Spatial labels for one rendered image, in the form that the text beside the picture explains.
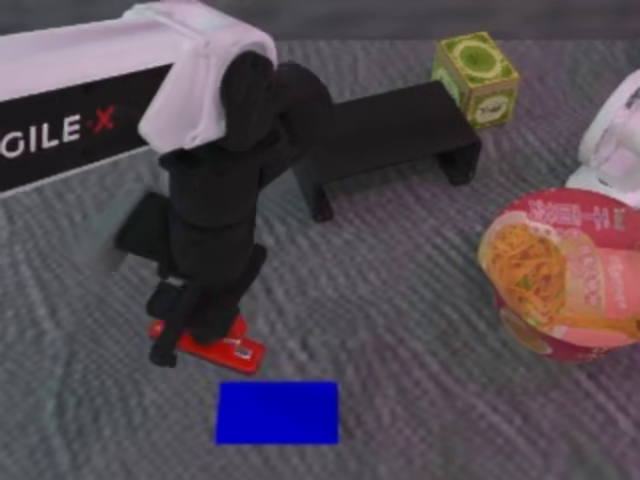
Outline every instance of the red letter x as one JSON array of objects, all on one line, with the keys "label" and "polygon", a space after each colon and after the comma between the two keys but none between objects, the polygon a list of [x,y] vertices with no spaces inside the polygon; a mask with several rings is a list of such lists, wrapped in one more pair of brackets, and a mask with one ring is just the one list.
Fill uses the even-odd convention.
[{"label": "red letter x", "polygon": [[93,133],[98,133],[102,129],[111,130],[113,128],[113,105],[109,105],[105,110],[96,108],[96,118],[98,123],[93,127]]}]

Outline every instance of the pink noodle cup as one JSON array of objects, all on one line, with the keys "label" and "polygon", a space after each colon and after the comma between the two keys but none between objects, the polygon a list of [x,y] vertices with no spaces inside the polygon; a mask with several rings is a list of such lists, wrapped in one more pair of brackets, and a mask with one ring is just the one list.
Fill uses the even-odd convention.
[{"label": "pink noodle cup", "polygon": [[[483,236],[478,257],[485,271],[493,236],[506,225],[523,222],[553,242],[575,232],[586,234],[595,245],[597,256],[592,256],[589,263],[589,255],[579,257],[581,254],[576,253],[570,262],[571,268],[581,267],[582,276],[576,278],[591,288],[585,289],[584,301],[597,304],[611,325],[635,315],[640,320],[640,294],[635,292],[640,284],[638,212],[586,190],[559,188],[526,195],[509,205]],[[494,292],[505,329],[520,345],[539,355],[565,362],[589,362],[637,343],[635,338],[615,329],[560,325],[543,331],[510,308],[495,285]]]}]

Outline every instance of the instant noodle cup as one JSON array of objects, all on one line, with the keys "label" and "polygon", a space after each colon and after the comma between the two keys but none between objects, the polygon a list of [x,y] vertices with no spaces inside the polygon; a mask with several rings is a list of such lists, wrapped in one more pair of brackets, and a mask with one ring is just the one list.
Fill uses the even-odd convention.
[{"label": "instant noodle cup", "polygon": [[532,193],[478,251],[500,319],[529,350],[584,362],[640,340],[640,213],[590,191]]}]

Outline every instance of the gray tablecloth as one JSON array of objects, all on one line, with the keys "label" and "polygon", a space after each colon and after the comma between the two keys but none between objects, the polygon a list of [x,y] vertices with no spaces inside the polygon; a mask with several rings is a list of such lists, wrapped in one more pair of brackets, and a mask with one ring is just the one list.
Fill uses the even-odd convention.
[{"label": "gray tablecloth", "polygon": [[[523,81],[513,121],[482,132],[479,172],[450,187],[429,159],[332,188],[314,224],[287,174],[265,193],[269,263],[244,302],[269,347],[259,378],[333,379],[336,447],[218,448],[217,384],[181,357],[147,362],[153,267],[99,279],[67,259],[69,229],[140,155],[0,202],[0,479],[638,479],[640,350],[589,366],[538,358],[501,331],[476,247],[517,196],[558,186],[581,134],[640,65],[640,43],[503,43]],[[431,42],[295,42],[337,100],[424,81]]]}]

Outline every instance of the gray fabric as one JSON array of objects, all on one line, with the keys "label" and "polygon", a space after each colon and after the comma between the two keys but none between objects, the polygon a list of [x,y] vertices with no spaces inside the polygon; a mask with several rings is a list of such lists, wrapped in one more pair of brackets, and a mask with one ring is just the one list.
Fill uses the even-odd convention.
[{"label": "gray fabric", "polygon": [[[489,31],[503,39],[632,39],[636,0],[203,0],[282,40],[433,39]],[[116,18],[144,0],[2,0],[0,32]]]},{"label": "gray fabric", "polygon": [[[558,186],[640,43],[502,43],[523,82],[513,121],[483,131],[479,172],[450,187],[434,162],[331,189],[314,224],[290,174],[261,201],[270,259],[243,310],[268,345],[258,378],[333,379],[342,444],[218,448],[217,383],[181,357],[150,366],[153,266],[111,279],[67,259],[66,232],[124,179],[160,181],[151,155],[0,203],[0,479],[622,480],[640,478],[640,350],[549,363],[499,327],[476,263],[483,229],[525,192]],[[423,81],[430,42],[292,42],[337,100]]]}]

